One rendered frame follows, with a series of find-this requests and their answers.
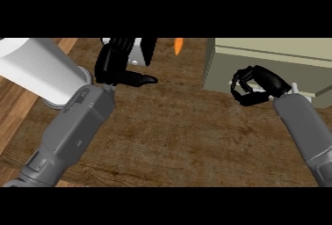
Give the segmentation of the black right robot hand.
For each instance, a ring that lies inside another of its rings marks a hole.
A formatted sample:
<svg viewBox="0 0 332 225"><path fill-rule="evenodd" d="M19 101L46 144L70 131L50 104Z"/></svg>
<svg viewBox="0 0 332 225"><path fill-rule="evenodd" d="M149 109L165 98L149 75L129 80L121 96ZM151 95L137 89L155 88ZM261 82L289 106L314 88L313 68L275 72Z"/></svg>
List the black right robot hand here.
<svg viewBox="0 0 332 225"><path fill-rule="evenodd" d="M251 80L263 87L263 91L253 90L247 84ZM239 69L232 78L230 93L242 106L267 102L270 96L279 98L291 89L286 81L260 65Z"/></svg>

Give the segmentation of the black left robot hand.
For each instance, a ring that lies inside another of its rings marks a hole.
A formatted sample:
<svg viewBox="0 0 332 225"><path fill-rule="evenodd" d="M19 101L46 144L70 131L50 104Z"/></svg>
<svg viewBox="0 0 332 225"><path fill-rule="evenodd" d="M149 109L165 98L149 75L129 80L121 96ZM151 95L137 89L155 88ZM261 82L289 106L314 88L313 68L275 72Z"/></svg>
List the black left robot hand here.
<svg viewBox="0 0 332 225"><path fill-rule="evenodd" d="M149 83L158 83L154 76L142 75L127 70L129 56L134 46L133 38L111 38L102 46L102 51L95 64L96 82L117 85L126 84L140 87Z"/></svg>

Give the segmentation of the pale olive open drawer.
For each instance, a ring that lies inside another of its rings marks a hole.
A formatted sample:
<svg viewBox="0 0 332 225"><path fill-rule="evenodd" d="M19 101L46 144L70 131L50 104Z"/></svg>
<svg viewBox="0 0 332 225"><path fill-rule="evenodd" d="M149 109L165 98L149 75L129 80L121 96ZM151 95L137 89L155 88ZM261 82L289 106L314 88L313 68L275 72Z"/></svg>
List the pale olive open drawer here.
<svg viewBox="0 0 332 225"><path fill-rule="evenodd" d="M312 98L332 106L332 38L208 38L204 89L230 93L239 69L260 65Z"/></svg>

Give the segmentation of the orange carrot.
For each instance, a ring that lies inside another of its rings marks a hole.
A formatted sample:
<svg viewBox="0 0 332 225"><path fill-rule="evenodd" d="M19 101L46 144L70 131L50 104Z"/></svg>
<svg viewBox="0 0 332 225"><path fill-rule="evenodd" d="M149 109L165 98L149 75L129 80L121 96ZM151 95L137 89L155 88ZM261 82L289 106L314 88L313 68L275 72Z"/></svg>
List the orange carrot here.
<svg viewBox="0 0 332 225"><path fill-rule="evenodd" d="M183 48L183 44L185 44L185 39L183 38L176 38L174 40L174 53L176 55L180 54L182 48Z"/></svg>

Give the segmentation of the large white cylinder roll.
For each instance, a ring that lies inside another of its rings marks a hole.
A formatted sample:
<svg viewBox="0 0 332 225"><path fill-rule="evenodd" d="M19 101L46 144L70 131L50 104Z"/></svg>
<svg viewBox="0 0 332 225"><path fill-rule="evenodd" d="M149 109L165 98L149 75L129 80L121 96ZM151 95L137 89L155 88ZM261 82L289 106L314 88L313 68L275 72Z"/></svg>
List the large white cylinder roll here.
<svg viewBox="0 0 332 225"><path fill-rule="evenodd" d="M90 71L71 60L52 38L0 38L0 75L61 109L78 88L92 84Z"/></svg>

